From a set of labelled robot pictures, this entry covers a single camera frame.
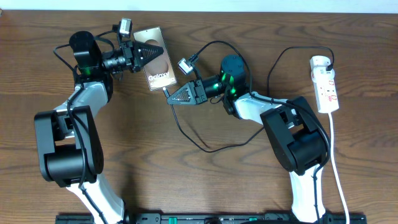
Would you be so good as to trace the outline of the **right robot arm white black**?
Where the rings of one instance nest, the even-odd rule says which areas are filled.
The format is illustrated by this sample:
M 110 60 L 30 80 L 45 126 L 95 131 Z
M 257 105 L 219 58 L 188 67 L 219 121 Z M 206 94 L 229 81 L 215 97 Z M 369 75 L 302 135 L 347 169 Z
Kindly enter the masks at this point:
M 330 140 L 304 97 L 275 100 L 262 96 L 246 80 L 248 70 L 241 56 L 228 55 L 219 74 L 206 79 L 197 76 L 167 95 L 167 103 L 200 105 L 218 96 L 229 115 L 261 124 L 277 160 L 289 172 L 296 220 L 321 223 L 326 210 L 318 176 L 330 157 Z

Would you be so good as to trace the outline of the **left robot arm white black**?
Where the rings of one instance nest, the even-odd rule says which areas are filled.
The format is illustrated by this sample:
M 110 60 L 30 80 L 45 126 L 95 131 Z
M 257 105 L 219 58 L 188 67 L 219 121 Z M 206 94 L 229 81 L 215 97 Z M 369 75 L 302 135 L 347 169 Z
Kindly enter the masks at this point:
M 56 223 L 132 223 L 124 200 L 103 174 L 104 155 L 94 118 L 113 94 L 118 73 L 139 72 L 161 56 L 162 47 L 123 41 L 102 52 L 98 42 L 112 42 L 102 34 L 74 33 L 68 42 L 75 66 L 74 91 L 60 106 L 34 116 L 35 137 L 42 177 L 75 194 L 89 210 L 87 215 L 57 215 Z

